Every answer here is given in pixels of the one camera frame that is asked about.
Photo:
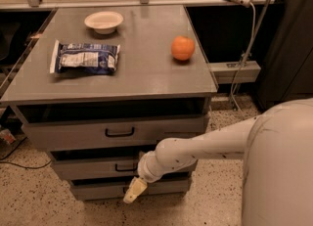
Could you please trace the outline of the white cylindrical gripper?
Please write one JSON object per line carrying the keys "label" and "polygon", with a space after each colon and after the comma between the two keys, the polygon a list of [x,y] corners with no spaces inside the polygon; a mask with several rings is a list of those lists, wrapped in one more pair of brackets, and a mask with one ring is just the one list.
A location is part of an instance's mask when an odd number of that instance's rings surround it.
{"label": "white cylindrical gripper", "polygon": [[140,178],[134,177],[130,182],[123,198],[125,203],[133,203],[148,188],[147,183],[154,183],[162,177],[163,167],[158,162],[154,151],[139,152],[137,172]]}

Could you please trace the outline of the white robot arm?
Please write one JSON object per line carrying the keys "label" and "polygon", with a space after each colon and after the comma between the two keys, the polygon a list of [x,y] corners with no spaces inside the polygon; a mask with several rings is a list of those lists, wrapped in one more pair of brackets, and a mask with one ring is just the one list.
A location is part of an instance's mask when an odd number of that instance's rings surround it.
{"label": "white robot arm", "polygon": [[166,138],[143,154],[123,201],[205,158],[241,158],[242,226],[313,226],[313,99],[281,103],[265,113],[200,136]]}

